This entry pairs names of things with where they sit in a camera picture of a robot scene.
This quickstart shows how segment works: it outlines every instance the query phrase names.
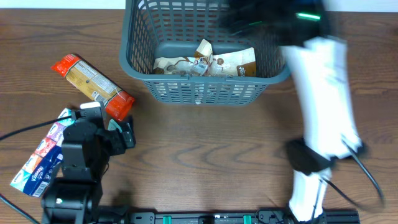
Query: orange cap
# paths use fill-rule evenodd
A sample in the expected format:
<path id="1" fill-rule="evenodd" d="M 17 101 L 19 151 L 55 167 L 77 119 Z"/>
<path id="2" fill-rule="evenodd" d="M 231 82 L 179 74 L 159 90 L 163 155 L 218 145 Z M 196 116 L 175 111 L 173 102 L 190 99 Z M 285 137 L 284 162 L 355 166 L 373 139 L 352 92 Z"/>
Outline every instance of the orange cap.
<path id="1" fill-rule="evenodd" d="M 81 59 L 76 55 L 68 54 L 60 62 L 55 63 L 51 69 L 61 74 L 62 77 L 65 77 L 69 72 L 69 69 L 79 60 Z"/>
<path id="2" fill-rule="evenodd" d="M 109 101 L 106 105 L 105 111 L 118 121 L 122 121 L 128 114 L 134 101 L 135 99 L 128 93 L 120 91 L 112 100 Z"/>

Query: food package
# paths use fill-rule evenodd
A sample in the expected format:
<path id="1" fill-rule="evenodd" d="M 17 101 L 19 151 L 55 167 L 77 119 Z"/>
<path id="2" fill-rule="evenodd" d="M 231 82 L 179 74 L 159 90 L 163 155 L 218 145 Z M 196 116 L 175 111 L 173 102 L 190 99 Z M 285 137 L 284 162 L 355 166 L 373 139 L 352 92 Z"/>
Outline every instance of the food package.
<path id="1" fill-rule="evenodd" d="M 122 121 L 126 117 L 135 100 L 76 55 L 66 55 L 52 69 L 91 100 L 102 102 L 105 111 L 118 121 Z"/>
<path id="2" fill-rule="evenodd" d="M 157 58 L 155 74 L 211 77 L 256 77 L 254 48 L 213 55 L 211 44 L 203 39 L 191 57 Z"/>

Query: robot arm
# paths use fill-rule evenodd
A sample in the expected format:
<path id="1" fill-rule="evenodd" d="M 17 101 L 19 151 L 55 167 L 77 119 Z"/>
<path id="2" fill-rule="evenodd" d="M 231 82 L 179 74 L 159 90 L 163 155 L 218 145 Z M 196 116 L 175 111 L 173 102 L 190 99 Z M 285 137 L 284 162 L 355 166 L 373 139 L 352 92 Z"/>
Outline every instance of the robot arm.
<path id="1" fill-rule="evenodd" d="M 294 190 L 289 202 L 299 222 L 322 213 L 322 202 L 335 158 L 343 159 L 363 149 L 351 109 L 346 69 L 346 43 L 315 37 L 303 47 L 282 47 L 300 100 L 304 135 L 289 143 L 294 167 Z"/>

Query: wood grain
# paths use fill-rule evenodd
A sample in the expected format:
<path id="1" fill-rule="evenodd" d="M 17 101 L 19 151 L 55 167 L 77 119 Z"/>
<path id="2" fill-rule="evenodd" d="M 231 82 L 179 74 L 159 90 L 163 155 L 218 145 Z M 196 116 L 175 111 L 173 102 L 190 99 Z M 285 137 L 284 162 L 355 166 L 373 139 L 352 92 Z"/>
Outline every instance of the wood grain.
<path id="1" fill-rule="evenodd" d="M 0 10 L 0 135 L 54 118 L 88 99 L 50 67 L 75 52 L 137 99 L 137 147 L 111 159 L 103 205 L 129 203 L 165 211 L 255 210 L 283 207 L 292 169 L 283 144 L 302 134 L 291 80 L 271 86 L 244 107 L 159 103 L 119 66 L 124 11 Z M 360 212 L 362 223 L 398 222 L 398 14 L 336 13 L 349 43 L 356 121 L 371 146 L 364 163 L 387 199 L 381 213 Z M 0 192 L 41 219 L 40 200 L 9 186 L 48 128 L 0 144 Z M 358 166 L 339 162 L 333 182 L 362 203 L 377 195 Z M 329 189 L 326 208 L 352 208 Z M 27 223 L 0 204 L 0 223 Z"/>

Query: kleenex box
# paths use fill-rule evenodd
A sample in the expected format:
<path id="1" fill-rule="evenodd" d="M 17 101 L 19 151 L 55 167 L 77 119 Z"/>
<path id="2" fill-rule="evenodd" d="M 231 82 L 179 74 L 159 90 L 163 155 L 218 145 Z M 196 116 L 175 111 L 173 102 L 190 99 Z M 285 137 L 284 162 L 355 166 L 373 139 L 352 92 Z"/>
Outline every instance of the kleenex box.
<path id="1" fill-rule="evenodd" d="M 65 108 L 58 118 L 70 114 L 71 111 Z M 27 195 L 41 196 L 51 180 L 55 166 L 63 159 L 61 150 L 63 130 L 73 123 L 71 119 L 54 123 L 10 185 Z"/>

